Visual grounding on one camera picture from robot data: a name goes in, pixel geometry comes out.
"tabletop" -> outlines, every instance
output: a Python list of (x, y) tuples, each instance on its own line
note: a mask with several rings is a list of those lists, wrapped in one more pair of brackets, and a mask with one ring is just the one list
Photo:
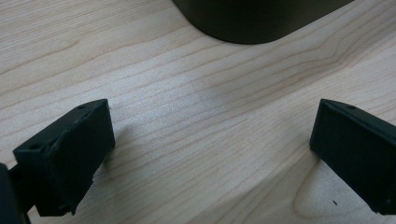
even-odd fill
[(116, 147), (77, 213), (40, 223), (395, 223), (309, 149), (321, 98), (396, 124), (396, 1), (275, 42), (204, 35), (171, 0), (0, 2), (0, 162), (107, 98)]

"wood grain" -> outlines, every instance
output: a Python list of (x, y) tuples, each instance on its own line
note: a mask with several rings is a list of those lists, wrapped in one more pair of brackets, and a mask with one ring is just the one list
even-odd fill
[(273, 43), (203, 35), (170, 0), (0, 2), (0, 158), (108, 98), (115, 150), (75, 216), (38, 223), (395, 223), (308, 141), (320, 98), (396, 124), (396, 1)]

